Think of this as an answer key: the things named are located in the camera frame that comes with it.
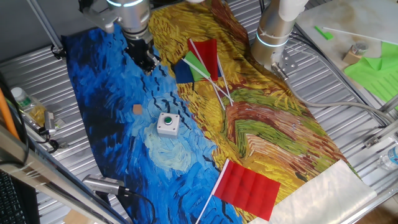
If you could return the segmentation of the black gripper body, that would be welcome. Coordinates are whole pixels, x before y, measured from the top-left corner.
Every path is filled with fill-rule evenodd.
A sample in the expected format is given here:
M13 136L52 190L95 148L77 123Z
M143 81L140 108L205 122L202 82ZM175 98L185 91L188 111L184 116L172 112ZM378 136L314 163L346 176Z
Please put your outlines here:
M125 33L127 41L126 52L133 59L135 64L153 64L152 56L153 35L150 32L143 32L139 35Z

